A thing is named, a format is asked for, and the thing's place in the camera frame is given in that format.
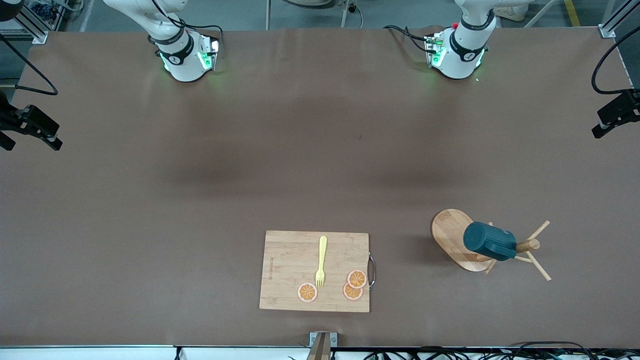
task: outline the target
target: metal handle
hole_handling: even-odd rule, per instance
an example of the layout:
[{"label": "metal handle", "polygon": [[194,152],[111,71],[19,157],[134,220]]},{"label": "metal handle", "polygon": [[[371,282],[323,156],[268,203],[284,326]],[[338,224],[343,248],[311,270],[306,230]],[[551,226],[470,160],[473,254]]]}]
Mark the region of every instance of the metal handle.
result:
[{"label": "metal handle", "polygon": [[376,283],[376,261],[373,260],[371,253],[369,253],[369,263],[367,264],[367,278],[369,278],[369,290],[371,290],[373,284]]}]

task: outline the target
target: orange slice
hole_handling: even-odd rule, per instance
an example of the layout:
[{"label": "orange slice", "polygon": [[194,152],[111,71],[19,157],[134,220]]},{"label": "orange slice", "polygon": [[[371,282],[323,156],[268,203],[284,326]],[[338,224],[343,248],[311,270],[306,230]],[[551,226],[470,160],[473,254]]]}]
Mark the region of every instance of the orange slice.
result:
[{"label": "orange slice", "polygon": [[367,274],[360,270],[353,270],[347,275],[347,284],[354,289],[361,289],[367,284]]},{"label": "orange slice", "polygon": [[364,293],[364,289],[362,288],[354,289],[350,287],[348,283],[345,284],[344,287],[342,288],[342,294],[344,295],[344,297],[346,297],[349,300],[358,300],[359,298],[362,297],[363,293]]},{"label": "orange slice", "polygon": [[298,288],[298,297],[304,302],[312,302],[318,296],[318,289],[311,282],[305,282]]}]

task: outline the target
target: brown tabletop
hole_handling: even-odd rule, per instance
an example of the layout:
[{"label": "brown tabletop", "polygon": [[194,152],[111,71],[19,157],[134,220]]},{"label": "brown tabletop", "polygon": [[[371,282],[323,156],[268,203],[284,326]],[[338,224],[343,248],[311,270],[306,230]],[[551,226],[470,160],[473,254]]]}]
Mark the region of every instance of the brown tabletop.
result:
[{"label": "brown tabletop", "polygon": [[[638,347],[640,126],[601,140],[595,28],[497,29],[453,81],[386,30],[225,34],[178,83],[145,33],[52,33],[18,91],[61,125],[0,154],[0,343]],[[45,86],[30,70],[23,84]],[[614,53],[602,88],[629,83]],[[458,208],[536,256],[458,268],[431,218]],[[258,309],[267,230],[371,235],[371,313]]]}]

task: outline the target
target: yellow fork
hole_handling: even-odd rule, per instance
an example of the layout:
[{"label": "yellow fork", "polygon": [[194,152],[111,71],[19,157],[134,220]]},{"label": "yellow fork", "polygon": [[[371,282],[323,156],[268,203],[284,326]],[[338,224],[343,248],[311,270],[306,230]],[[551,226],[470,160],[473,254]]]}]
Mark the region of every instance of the yellow fork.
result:
[{"label": "yellow fork", "polygon": [[324,285],[324,255],[326,254],[326,236],[320,236],[320,251],[318,260],[318,271],[316,272],[316,288]]}]

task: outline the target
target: gray floor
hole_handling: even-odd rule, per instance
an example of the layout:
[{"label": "gray floor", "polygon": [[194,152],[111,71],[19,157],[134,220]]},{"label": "gray floor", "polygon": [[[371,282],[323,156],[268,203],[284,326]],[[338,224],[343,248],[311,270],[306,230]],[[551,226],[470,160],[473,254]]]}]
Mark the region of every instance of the gray floor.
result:
[{"label": "gray floor", "polygon": [[[529,8],[523,22],[504,20],[504,27],[522,27],[535,15],[547,0],[536,0]],[[594,26],[602,21],[606,0],[573,0],[580,24]],[[85,0],[81,13],[73,14],[64,25],[65,31],[142,31],[130,18],[106,6],[102,0]],[[460,19],[460,8],[453,0],[359,0],[365,28],[382,28],[395,24],[421,28],[430,24],[448,26]],[[339,27],[342,10],[339,6],[324,9],[308,9],[291,5],[282,0],[273,0],[271,28]],[[266,0],[191,0],[180,16],[191,24],[217,24],[225,30],[263,30],[266,18]],[[359,28],[361,18],[358,13],[349,14],[346,26]],[[624,34],[640,24],[640,9],[632,14],[632,19],[620,26],[618,34]],[[536,26],[564,27],[571,22],[560,1],[540,19]],[[14,44],[23,53],[28,53],[30,44],[16,41]],[[629,38],[621,45],[621,52],[628,71],[636,83],[640,83],[640,35]],[[18,78],[24,64],[4,44],[0,44],[0,78]],[[0,84],[15,82],[0,80]]]}]

